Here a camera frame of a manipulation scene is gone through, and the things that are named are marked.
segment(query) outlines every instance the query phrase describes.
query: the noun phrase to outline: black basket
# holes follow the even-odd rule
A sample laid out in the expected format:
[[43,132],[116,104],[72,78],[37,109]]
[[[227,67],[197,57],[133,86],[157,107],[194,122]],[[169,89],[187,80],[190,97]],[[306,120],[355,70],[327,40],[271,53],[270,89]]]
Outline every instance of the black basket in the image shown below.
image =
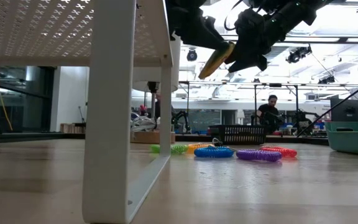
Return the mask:
[[265,143],[265,126],[248,125],[213,125],[209,127],[211,136],[218,138],[223,144],[259,145]]

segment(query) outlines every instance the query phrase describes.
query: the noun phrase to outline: security camera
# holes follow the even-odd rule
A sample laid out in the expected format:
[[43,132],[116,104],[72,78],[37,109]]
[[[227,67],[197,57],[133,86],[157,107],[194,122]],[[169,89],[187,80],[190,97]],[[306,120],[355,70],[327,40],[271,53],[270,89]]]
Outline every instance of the security camera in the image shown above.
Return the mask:
[[197,60],[196,50],[190,49],[189,52],[187,53],[187,61],[194,62],[195,60]]

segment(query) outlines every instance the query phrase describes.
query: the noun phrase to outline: green storage bin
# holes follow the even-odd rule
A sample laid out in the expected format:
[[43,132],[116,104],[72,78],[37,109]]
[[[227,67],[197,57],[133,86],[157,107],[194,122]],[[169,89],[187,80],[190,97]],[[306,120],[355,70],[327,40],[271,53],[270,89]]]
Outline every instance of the green storage bin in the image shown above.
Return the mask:
[[358,154],[358,122],[326,122],[325,126],[331,149]]

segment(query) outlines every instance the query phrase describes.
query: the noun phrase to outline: white wall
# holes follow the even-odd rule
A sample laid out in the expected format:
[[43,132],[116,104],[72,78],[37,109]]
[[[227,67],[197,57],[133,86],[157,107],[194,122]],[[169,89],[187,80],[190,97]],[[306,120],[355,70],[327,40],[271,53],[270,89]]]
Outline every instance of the white wall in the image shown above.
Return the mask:
[[58,67],[53,81],[51,131],[59,131],[62,123],[80,123],[81,107],[86,119],[88,67]]

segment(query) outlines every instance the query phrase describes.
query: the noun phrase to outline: yellow object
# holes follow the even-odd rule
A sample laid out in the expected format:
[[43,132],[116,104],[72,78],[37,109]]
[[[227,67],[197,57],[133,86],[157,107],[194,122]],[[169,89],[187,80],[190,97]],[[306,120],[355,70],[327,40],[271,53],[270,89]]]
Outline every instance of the yellow object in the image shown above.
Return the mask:
[[203,144],[203,143],[197,143],[197,144],[190,144],[188,145],[187,154],[194,154],[194,150],[202,148],[202,147],[208,147],[213,146],[212,144]]
[[6,113],[5,104],[4,104],[4,99],[2,98],[1,92],[0,92],[0,99],[1,99],[2,108],[3,108],[3,110],[4,110],[4,114],[5,114],[6,121],[7,121],[7,123],[9,124],[9,129],[10,129],[11,131],[13,131],[11,121],[9,120],[9,118],[8,118],[8,116],[7,116],[7,113]]
[[198,78],[205,79],[206,77],[212,75],[212,73],[214,73],[215,70],[221,66],[225,59],[227,59],[231,52],[233,52],[234,46],[235,44],[233,42],[229,42],[229,46],[227,48],[215,50],[198,75]]

